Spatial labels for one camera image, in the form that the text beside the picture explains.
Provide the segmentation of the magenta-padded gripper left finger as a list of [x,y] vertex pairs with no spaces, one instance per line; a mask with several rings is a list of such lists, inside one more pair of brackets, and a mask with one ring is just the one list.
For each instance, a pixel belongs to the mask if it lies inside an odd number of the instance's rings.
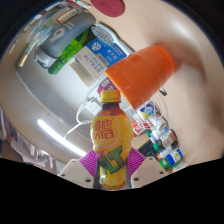
[[97,166],[95,152],[90,150],[80,159],[71,159],[58,176],[81,187],[93,189]]

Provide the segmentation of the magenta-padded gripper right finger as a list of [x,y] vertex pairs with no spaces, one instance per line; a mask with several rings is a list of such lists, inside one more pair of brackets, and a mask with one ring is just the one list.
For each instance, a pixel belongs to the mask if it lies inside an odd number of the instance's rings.
[[143,187],[168,175],[154,157],[145,157],[134,148],[128,155],[127,167],[132,188]]

